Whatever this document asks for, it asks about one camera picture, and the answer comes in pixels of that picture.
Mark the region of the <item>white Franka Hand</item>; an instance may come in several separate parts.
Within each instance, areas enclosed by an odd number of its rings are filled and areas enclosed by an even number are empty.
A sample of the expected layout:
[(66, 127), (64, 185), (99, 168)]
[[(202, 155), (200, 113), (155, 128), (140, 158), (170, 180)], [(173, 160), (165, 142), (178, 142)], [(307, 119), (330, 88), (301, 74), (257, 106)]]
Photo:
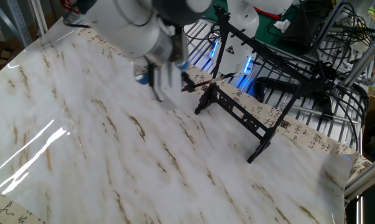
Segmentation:
[(138, 83), (151, 88), (152, 97), (165, 110), (174, 110), (179, 106), (182, 91), (189, 93), (195, 91), (195, 83), (174, 63), (167, 62), (161, 66), (153, 63), (145, 65), (135, 63), (133, 75)]

